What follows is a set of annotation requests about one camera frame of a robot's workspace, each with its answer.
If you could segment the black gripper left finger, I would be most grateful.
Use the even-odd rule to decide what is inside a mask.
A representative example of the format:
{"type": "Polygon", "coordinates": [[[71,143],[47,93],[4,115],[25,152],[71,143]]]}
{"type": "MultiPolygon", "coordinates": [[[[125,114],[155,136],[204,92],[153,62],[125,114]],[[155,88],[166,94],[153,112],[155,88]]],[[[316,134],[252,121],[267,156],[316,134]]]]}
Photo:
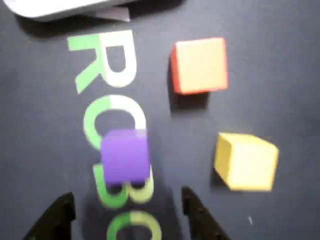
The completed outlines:
{"type": "Polygon", "coordinates": [[[25,240],[70,240],[76,219],[72,192],[58,197],[23,237],[25,240]]]}

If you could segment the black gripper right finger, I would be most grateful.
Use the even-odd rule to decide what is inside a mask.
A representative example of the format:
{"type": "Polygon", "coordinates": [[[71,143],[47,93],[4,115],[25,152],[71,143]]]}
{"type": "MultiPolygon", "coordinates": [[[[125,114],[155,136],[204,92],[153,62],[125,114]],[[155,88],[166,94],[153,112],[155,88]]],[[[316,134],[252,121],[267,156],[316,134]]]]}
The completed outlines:
{"type": "Polygon", "coordinates": [[[190,187],[182,187],[181,200],[183,214],[188,217],[192,240],[231,239],[190,187]]]}

